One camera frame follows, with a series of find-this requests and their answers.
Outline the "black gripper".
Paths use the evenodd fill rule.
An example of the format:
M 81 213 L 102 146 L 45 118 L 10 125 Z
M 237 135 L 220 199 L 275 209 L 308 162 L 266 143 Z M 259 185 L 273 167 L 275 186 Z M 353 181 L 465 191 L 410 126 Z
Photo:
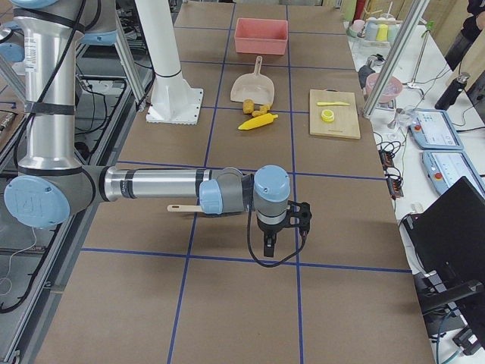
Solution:
M 284 220 L 277 224 L 269 224 L 257 218 L 258 227 L 264 234 L 264 257 L 274 257 L 275 240 L 277 239 L 277 233 L 283 230 L 286 226 Z

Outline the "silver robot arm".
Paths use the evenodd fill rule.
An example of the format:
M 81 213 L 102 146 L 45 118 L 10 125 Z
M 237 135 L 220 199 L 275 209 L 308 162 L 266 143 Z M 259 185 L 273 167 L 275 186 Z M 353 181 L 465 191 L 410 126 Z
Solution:
M 274 254 L 277 233 L 289 226 L 293 209 L 288 174 L 278 166 L 243 174 L 235 168 L 119 169 L 77 161 L 76 47 L 116 43 L 113 1 L 16 1 L 14 18 L 24 34 L 27 153 L 5 189 L 12 216 L 32 228 L 49 228 L 96 202 L 196 197 L 208 215 L 256 216 L 264 255 Z

